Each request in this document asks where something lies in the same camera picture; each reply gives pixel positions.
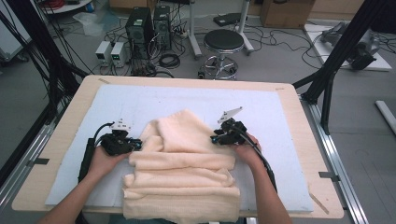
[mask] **hand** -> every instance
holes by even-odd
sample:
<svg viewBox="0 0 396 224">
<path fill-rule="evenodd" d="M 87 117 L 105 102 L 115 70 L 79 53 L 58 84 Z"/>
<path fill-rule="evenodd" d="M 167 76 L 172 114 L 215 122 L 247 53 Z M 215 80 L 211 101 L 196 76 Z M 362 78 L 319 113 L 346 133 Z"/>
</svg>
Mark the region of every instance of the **hand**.
<svg viewBox="0 0 396 224">
<path fill-rule="evenodd" d="M 249 138 L 257 144 L 257 147 L 259 149 L 262 149 L 260 146 L 259 140 L 257 140 L 256 137 L 254 137 L 251 134 L 247 134 Z M 259 155 L 257 155 L 257 152 L 254 150 L 253 146 L 251 146 L 249 143 L 245 143 L 243 145 L 230 145 L 230 147 L 235 150 L 236 154 L 241 158 L 249 167 L 255 166 L 256 162 L 262 163 Z"/>
<path fill-rule="evenodd" d="M 121 154 L 119 156 L 109 156 L 102 146 L 99 146 L 93 152 L 90 169 L 87 175 L 95 175 L 102 178 L 110 173 L 117 163 L 127 158 L 131 153 Z"/>
</svg>

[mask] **power supply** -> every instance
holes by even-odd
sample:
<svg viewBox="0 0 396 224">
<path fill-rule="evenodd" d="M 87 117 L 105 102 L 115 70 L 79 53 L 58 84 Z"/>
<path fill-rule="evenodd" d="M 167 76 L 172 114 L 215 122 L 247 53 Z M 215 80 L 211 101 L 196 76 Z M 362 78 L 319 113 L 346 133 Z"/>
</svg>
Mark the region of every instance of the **power supply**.
<svg viewBox="0 0 396 224">
<path fill-rule="evenodd" d="M 116 67 L 123 67 L 126 62 L 126 51 L 123 42 L 116 42 L 113 50 L 111 50 L 111 58 Z"/>
<path fill-rule="evenodd" d="M 111 65 L 111 44 L 110 41 L 102 41 L 95 54 L 102 66 Z"/>
</svg>

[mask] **desktop computer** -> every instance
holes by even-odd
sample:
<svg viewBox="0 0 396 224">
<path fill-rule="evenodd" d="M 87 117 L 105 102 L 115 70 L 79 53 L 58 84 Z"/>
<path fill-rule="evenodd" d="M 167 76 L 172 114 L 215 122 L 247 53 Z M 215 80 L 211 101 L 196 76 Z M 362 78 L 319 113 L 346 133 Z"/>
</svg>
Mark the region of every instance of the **desktop computer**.
<svg viewBox="0 0 396 224">
<path fill-rule="evenodd" d="M 131 46 L 133 59 L 149 59 L 151 48 L 150 41 L 154 37 L 151 13 L 148 7 L 134 7 L 125 24 L 126 34 Z"/>
<path fill-rule="evenodd" d="M 156 6 L 154 9 L 154 31 L 158 49 L 172 49 L 171 9 L 169 6 Z"/>
</svg>

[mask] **stool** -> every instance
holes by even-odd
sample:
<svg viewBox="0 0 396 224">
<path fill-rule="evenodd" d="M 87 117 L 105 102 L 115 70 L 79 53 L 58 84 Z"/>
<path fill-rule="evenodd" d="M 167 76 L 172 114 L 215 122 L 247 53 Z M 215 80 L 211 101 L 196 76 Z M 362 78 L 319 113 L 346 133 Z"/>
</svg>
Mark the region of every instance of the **stool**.
<svg viewBox="0 0 396 224">
<path fill-rule="evenodd" d="M 208 58 L 201 67 L 204 71 L 198 73 L 199 78 L 209 74 L 214 79 L 236 79 L 238 64 L 226 57 L 240 51 L 244 47 L 244 38 L 237 32 L 230 30 L 214 30 L 205 35 L 205 47 L 219 54 Z"/>
</svg>

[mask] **cream towel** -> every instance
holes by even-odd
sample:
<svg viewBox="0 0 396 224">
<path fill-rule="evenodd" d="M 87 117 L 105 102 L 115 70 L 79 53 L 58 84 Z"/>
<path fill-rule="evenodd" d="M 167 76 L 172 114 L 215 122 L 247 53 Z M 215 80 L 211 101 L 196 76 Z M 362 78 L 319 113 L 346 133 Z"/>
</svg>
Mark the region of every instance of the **cream towel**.
<svg viewBox="0 0 396 224">
<path fill-rule="evenodd" d="M 134 174 L 124 177 L 124 216 L 236 221 L 239 189 L 229 173 L 234 154 L 212 144 L 212 134 L 189 110 L 150 122 L 140 136 L 142 150 L 130 156 Z"/>
</svg>

